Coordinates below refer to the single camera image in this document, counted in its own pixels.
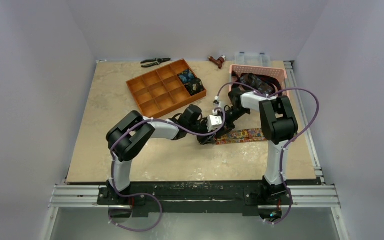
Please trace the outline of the pink plastic basket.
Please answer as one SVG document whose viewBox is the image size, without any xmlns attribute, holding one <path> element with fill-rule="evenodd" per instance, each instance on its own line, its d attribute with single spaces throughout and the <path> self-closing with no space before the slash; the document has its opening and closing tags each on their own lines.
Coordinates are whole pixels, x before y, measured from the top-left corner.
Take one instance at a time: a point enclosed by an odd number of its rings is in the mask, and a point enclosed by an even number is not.
<svg viewBox="0 0 384 240">
<path fill-rule="evenodd" d="M 250 90 L 243 89 L 242 86 L 247 86 L 247 85 L 237 82 L 237 80 L 231 76 L 232 72 L 236 72 L 239 76 L 241 74 L 248 74 L 248 73 L 253 73 L 256 75 L 266 75 L 266 76 L 277 79 L 281 84 L 282 90 L 287 87 L 287 73 L 284 69 L 281 69 L 281 68 L 233 64 L 230 66 L 229 72 L 230 72 L 231 82 L 233 83 L 232 85 L 229 86 L 229 91 L 228 91 L 228 99 L 230 101 L 233 101 L 234 94 L 255 91 L 255 89 L 253 88 L 251 88 Z"/>
</svg>

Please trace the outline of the colourful patterned tie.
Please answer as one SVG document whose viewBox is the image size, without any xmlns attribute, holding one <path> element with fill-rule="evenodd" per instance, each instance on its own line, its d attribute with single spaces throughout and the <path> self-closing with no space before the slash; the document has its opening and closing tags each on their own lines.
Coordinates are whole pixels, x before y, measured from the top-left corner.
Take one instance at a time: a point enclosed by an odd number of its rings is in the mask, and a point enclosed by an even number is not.
<svg viewBox="0 0 384 240">
<path fill-rule="evenodd" d="M 233 130 L 221 137 L 218 137 L 215 139 L 215 145 L 252 143 L 266 140 L 267 139 L 264 137 L 261 128 L 249 128 Z"/>
</svg>

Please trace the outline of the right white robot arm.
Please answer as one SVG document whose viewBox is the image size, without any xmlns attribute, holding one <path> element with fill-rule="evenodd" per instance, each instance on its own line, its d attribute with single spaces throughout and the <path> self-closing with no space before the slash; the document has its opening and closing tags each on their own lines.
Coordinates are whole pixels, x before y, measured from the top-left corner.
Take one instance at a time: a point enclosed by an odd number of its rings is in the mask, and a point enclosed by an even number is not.
<svg viewBox="0 0 384 240">
<path fill-rule="evenodd" d="M 232 106 L 226 111 L 223 136 L 235 129 L 234 122 L 251 110 L 259 112 L 262 135 L 268 141 L 267 167 L 262 178 L 260 196 L 274 203 L 287 191 L 286 162 L 291 140 L 298 133 L 298 122 L 287 96 L 261 96 L 253 91 L 233 88 L 228 97 Z"/>
</svg>

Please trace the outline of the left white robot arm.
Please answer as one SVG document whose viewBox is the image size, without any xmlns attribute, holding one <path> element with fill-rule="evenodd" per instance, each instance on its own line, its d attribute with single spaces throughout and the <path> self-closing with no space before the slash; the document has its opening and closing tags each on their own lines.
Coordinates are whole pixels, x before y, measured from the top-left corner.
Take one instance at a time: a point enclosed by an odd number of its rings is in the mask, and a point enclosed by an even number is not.
<svg viewBox="0 0 384 240">
<path fill-rule="evenodd" d="M 220 107 L 208 117 L 202 117 L 200 108 L 190 105 L 184 113 L 166 120 L 145 117 L 136 110 L 130 112 L 106 135 L 112 157 L 108 179 L 112 188 L 110 199 L 118 205 L 128 201 L 133 159 L 150 139 L 177 141 L 194 135 L 203 141 L 212 140 L 222 130 L 225 121 L 226 112 Z"/>
</svg>

